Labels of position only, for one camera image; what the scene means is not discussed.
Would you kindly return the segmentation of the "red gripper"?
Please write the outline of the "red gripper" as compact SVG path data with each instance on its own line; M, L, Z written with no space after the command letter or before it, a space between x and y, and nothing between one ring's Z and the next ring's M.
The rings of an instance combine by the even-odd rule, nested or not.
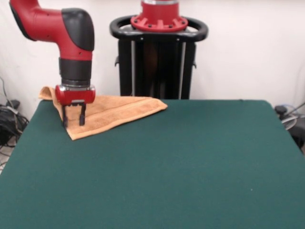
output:
M72 104L81 104L81 113L79 125L85 125L86 104L92 104L95 100L96 91L93 85L89 87L69 87L57 85L55 87L55 96L59 104L62 105L62 123L64 127L68 126L68 117L66 107Z

